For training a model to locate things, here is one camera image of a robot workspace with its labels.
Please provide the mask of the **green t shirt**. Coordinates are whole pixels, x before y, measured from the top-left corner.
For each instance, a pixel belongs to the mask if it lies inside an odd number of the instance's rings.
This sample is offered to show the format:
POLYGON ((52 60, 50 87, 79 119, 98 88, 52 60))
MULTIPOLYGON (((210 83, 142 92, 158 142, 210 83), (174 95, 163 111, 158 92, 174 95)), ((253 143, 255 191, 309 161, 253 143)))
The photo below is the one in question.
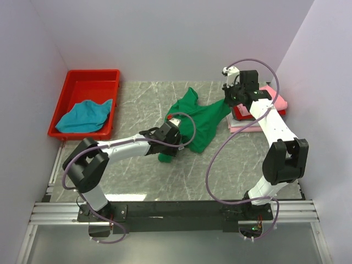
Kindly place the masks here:
POLYGON ((166 116, 178 112, 188 115, 175 116, 181 120, 181 142, 184 144, 190 141, 186 147, 192 152, 202 153, 215 138, 217 127, 230 113, 230 108, 224 99, 208 106, 199 105, 198 99, 197 92, 189 87, 185 95, 171 106, 166 116))

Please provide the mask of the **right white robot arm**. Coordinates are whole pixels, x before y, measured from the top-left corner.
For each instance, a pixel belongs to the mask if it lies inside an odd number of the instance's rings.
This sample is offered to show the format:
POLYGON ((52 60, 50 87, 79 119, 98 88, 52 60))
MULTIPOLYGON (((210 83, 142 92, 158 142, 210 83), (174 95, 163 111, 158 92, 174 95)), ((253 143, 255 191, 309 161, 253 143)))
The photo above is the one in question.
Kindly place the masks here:
POLYGON ((223 69, 223 75, 227 78, 225 102, 231 107, 243 105, 258 121, 269 145, 263 175, 246 193, 250 201, 241 206, 242 215, 254 219, 280 189, 304 176, 309 144, 287 127, 274 105, 274 96, 259 88, 256 70, 229 67, 223 69))

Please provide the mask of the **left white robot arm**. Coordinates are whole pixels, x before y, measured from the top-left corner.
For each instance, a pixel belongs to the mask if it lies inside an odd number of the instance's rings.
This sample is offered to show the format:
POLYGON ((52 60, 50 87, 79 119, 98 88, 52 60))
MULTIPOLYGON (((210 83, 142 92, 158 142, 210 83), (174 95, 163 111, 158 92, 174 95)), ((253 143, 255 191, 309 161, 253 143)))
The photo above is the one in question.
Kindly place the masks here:
POLYGON ((122 140, 95 141, 87 137, 80 142, 63 163, 63 169, 90 205, 90 214, 97 221, 113 218, 112 205, 100 187, 108 164, 158 153, 176 155, 182 139, 180 125, 180 119, 171 118, 159 128, 144 130, 122 140))

